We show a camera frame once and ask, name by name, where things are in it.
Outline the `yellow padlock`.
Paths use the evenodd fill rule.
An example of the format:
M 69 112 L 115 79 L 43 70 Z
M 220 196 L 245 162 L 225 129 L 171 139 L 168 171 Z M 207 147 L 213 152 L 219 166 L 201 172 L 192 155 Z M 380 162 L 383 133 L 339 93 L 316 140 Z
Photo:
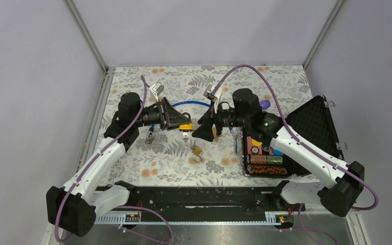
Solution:
M 181 132 L 191 132 L 193 131 L 193 124 L 190 122 L 188 124 L 183 124 L 178 127 Z

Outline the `large brass padlock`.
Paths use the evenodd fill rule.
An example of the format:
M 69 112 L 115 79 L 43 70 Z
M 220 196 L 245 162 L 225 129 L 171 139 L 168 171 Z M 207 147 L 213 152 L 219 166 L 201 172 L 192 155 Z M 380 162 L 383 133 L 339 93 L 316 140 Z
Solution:
M 212 133 L 213 133 L 213 137 L 214 137 L 214 138 L 218 138 L 218 134 L 217 134 L 216 127 L 213 127 L 213 128 L 212 128 Z

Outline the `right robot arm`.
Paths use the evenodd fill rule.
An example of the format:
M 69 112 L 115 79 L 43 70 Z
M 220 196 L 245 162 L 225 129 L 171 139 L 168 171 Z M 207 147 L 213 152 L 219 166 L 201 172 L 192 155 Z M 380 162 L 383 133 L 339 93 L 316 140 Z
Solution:
M 318 191 L 300 190 L 297 185 L 287 183 L 272 197 L 274 207 L 279 210 L 285 210 L 291 204 L 316 202 L 332 214 L 345 217 L 354 208 L 364 189 L 365 168 L 361 163 L 346 163 L 316 147 L 282 118 L 264 112 L 258 96 L 248 88 L 236 90 L 232 99 L 234 106 L 230 109 L 211 103 L 192 136 L 212 142 L 213 127 L 217 133 L 225 127 L 243 128 L 262 146 L 282 152 L 318 178 L 322 185 Z

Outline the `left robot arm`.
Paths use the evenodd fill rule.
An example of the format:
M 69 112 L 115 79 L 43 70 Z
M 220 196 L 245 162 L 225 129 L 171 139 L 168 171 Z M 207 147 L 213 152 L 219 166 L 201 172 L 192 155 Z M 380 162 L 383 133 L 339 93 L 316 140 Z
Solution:
M 52 186 L 47 191 L 47 219 L 55 228 L 82 237 L 97 217 L 118 206 L 127 210 L 136 207 L 137 194 L 121 185 L 96 194 L 100 180 L 129 150 L 140 127 L 159 125 L 162 130 L 174 130 L 191 123 L 190 114 L 180 113 L 165 97 L 154 106 L 146 107 L 144 101 L 135 92 L 123 94 L 98 149 L 62 187 Z

